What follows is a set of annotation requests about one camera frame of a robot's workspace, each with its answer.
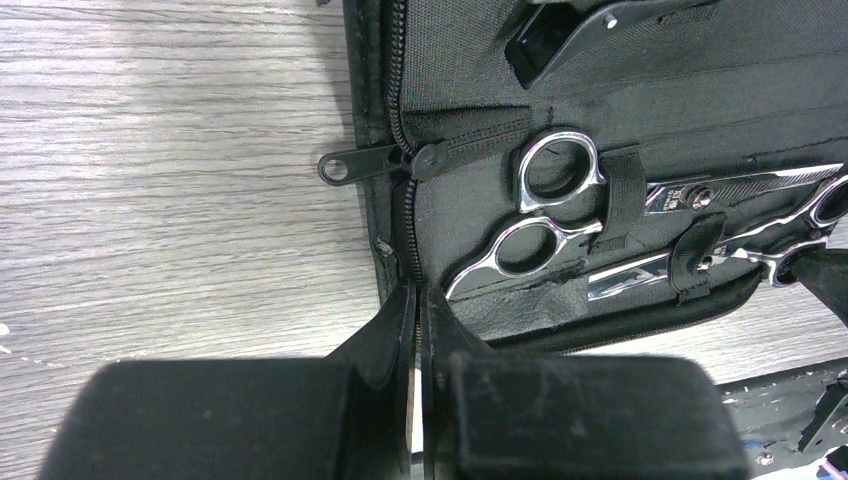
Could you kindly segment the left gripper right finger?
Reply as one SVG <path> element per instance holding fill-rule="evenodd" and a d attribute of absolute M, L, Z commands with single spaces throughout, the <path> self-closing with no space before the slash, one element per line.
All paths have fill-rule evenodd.
<path fill-rule="evenodd" d="M 745 479 L 717 387 L 663 356 L 498 352 L 419 296 L 428 479 Z"/>

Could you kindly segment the silver cutting scissors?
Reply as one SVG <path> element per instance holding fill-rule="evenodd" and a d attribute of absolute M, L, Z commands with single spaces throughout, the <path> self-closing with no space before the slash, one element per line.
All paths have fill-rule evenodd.
<path fill-rule="evenodd" d="M 695 256 L 697 263 L 694 265 L 694 272 L 705 273 L 731 259 L 744 260 L 761 265 L 765 269 L 763 279 L 770 285 L 785 287 L 793 282 L 789 278 L 789 262 L 802 252 L 824 247 L 831 228 L 846 214 L 847 177 L 843 175 L 825 180 L 791 213 L 767 220 L 746 232 L 716 240 L 709 250 Z M 748 246 L 755 236 L 797 219 L 802 219 L 810 228 L 808 239 L 786 240 L 771 253 Z M 668 250 L 592 273 L 588 278 L 587 299 L 593 302 L 671 280 L 675 257 L 673 251 Z"/>

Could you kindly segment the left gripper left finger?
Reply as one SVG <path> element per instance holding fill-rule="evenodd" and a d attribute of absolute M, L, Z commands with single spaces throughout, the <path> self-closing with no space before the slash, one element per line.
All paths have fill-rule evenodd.
<path fill-rule="evenodd" d="M 129 361 L 99 370 L 43 479 L 406 479 L 418 291 L 398 284 L 324 357 Z"/>

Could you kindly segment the black hair clip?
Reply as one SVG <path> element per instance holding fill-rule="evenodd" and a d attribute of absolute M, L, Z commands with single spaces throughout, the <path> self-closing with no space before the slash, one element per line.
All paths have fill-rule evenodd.
<path fill-rule="evenodd" d="M 616 34 L 701 4 L 611 1 L 582 13 L 568 2 L 536 3 L 504 54 L 519 84 L 529 90 L 571 59 Z"/>

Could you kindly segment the black zipper tool case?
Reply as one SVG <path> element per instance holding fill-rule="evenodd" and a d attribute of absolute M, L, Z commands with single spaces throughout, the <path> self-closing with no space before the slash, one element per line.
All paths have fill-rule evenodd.
<path fill-rule="evenodd" d="M 378 294 L 441 286 L 497 348 L 566 352 L 696 325 L 765 269 L 695 256 L 847 177 L 847 5 L 700 1 L 525 90 L 504 49 L 536 3 L 347 1 Z M 590 302 L 589 275 L 671 250 L 672 279 Z"/>

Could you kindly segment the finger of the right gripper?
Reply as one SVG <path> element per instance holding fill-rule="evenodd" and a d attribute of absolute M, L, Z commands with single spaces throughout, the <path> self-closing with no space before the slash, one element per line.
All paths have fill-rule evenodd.
<path fill-rule="evenodd" d="M 847 325 L 846 249 L 805 250 L 792 261 L 790 273 Z"/>

